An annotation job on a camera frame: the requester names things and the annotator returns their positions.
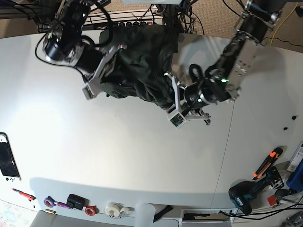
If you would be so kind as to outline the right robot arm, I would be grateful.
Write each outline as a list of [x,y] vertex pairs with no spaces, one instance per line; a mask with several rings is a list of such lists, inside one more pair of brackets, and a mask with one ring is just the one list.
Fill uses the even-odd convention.
[[[95,5],[105,15],[108,23],[108,37],[102,43],[95,43],[83,35],[82,27]],[[112,45],[113,21],[109,13],[96,0],[63,0],[55,14],[55,21],[38,41],[42,45],[44,58],[36,58],[48,65],[72,68],[80,73],[87,100],[95,98],[104,90],[101,83],[114,70],[117,54],[126,49],[125,44]]]

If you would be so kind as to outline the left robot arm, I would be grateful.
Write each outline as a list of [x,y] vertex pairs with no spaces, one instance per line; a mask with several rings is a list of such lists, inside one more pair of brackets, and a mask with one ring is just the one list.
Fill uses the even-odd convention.
[[188,71],[173,65],[165,73],[171,78],[175,103],[167,110],[168,120],[180,128],[190,120],[202,119],[207,125],[211,116],[203,111],[207,105],[235,100],[241,82],[252,66],[268,30],[279,20],[285,0],[249,0],[234,26],[235,36],[219,59],[206,70],[191,64]]

